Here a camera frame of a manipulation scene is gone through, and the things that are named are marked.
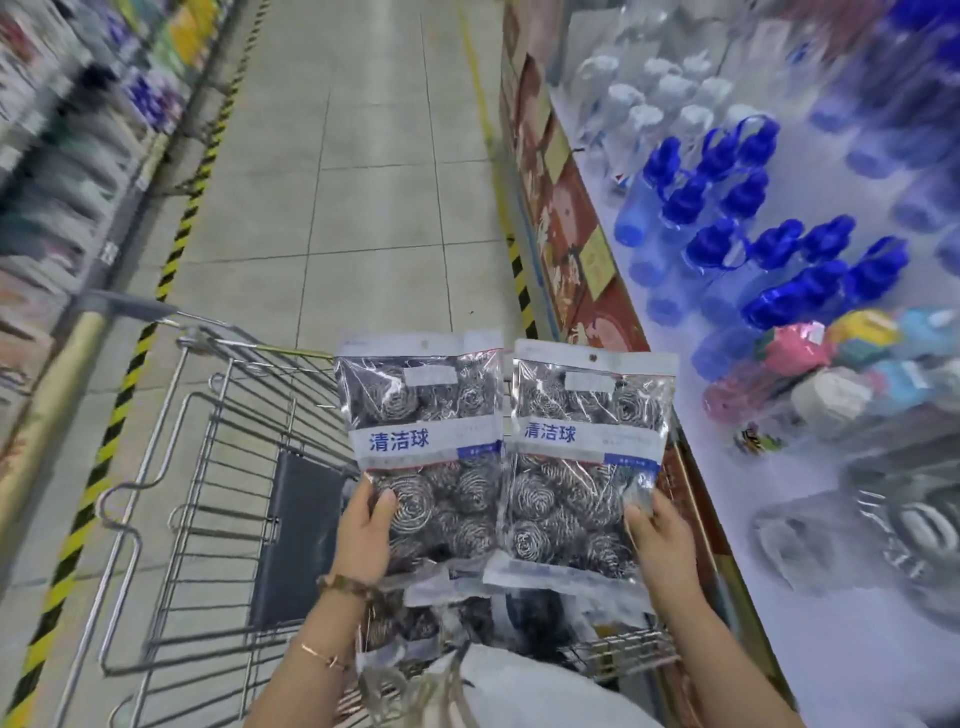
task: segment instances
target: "plastic bag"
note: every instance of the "plastic bag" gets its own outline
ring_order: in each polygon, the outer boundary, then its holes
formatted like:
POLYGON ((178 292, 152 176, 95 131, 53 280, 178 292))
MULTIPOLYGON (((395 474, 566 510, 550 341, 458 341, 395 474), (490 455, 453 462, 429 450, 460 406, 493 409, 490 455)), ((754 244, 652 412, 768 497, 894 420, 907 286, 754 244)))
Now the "plastic bag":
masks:
POLYGON ((378 495, 397 497, 388 573, 495 548, 502 348, 498 331, 342 345, 335 369, 354 455, 378 495))
POLYGON ((572 595, 637 582, 623 504, 656 483, 676 370, 673 354, 516 342, 498 518, 512 558, 490 562, 484 581, 572 595))

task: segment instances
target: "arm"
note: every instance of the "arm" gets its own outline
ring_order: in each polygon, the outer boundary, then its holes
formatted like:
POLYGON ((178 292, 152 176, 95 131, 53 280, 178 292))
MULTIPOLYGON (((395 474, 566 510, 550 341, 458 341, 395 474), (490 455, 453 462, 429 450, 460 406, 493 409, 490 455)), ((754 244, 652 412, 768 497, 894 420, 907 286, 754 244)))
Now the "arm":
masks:
MULTIPOLYGON (((332 574, 375 584, 387 571, 390 522, 396 497, 384 491, 370 513, 372 485, 365 475, 337 529, 332 574)), ((307 615, 266 689, 250 709, 244 728, 328 728, 344 691, 353 641, 366 605, 359 596, 324 591, 307 615), (336 659, 331 666, 329 661, 336 659)))
POLYGON ((659 491, 654 491, 653 507, 651 517, 628 505, 627 528, 654 607, 673 635, 707 725, 804 728, 707 604, 689 525, 659 491))

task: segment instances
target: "blue bottle cap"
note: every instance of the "blue bottle cap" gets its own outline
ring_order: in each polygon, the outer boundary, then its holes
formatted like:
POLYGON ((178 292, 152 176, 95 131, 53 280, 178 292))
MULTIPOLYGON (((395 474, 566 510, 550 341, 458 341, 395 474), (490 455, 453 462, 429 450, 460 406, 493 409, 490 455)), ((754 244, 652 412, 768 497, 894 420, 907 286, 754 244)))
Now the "blue bottle cap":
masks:
POLYGON ((919 31, 940 14, 936 0, 898 0, 887 13, 887 22, 898 30, 919 31))
POLYGON ((706 191, 707 178, 700 175, 691 177, 683 187, 675 189, 663 204, 663 219, 674 225, 692 225, 703 212, 706 191))
POLYGON ((750 173, 750 176, 733 187, 720 202, 724 214, 740 220, 754 217, 756 211, 767 199, 767 184, 770 178, 762 169, 750 173))
POLYGON ((780 226, 764 231, 756 242, 747 244, 747 258, 765 271, 782 268, 800 247, 796 228, 792 225, 787 226, 786 231, 782 228, 783 226, 780 226))
POLYGON ((794 281, 803 288, 806 305, 812 310, 818 310, 840 292, 843 277, 849 270, 843 260, 831 260, 811 265, 801 271, 794 281))
POLYGON ((768 288, 740 309, 740 316, 754 328, 770 328, 796 324, 804 313, 804 290, 795 281, 768 288))
POLYGON ((700 268, 721 267, 733 247, 731 238, 735 230, 736 222, 729 217, 703 228, 686 246, 686 259, 700 268))
POLYGON ((744 164, 752 167, 762 167, 777 151, 777 135, 780 133, 780 124, 773 119, 765 119, 756 133, 743 140, 737 156, 744 164))
POLYGON ((894 287, 900 271, 910 262, 906 240, 881 237, 844 278, 844 297, 850 307, 876 301, 894 287))
POLYGON ((714 146, 704 151, 697 165, 697 174, 711 182, 724 180, 736 164, 736 137, 725 134, 714 146))
POLYGON ((666 137, 661 145, 650 153, 643 165, 643 179, 652 187, 666 187, 680 169, 680 139, 666 137))

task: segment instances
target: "gold bracelet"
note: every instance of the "gold bracelet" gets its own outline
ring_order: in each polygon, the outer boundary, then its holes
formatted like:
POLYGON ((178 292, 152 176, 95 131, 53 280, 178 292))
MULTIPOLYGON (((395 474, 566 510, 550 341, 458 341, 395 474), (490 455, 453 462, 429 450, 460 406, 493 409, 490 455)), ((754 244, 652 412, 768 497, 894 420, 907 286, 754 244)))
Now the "gold bracelet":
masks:
POLYGON ((301 650, 306 652, 308 655, 316 657, 318 660, 324 663, 324 667, 327 669, 336 669, 340 670, 341 672, 346 672, 350 669, 350 665, 346 661, 341 661, 339 657, 327 657, 326 655, 322 655, 317 650, 306 646, 304 643, 298 644, 300 645, 301 650))

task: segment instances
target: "hand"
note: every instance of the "hand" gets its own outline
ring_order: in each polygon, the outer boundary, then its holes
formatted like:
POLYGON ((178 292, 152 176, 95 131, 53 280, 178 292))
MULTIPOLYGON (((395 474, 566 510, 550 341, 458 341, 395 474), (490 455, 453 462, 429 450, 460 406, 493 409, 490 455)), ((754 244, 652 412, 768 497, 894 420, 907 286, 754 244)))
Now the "hand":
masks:
POLYGON ((373 586, 387 572, 390 563, 390 523, 396 510, 396 495, 380 494, 373 513, 370 500, 373 485, 364 473, 353 492, 337 528, 337 552, 331 574, 342 574, 373 586))
POLYGON ((654 609, 668 625, 677 612, 706 602, 697 577, 693 533, 670 498, 653 492, 653 516, 627 505, 624 520, 654 609))

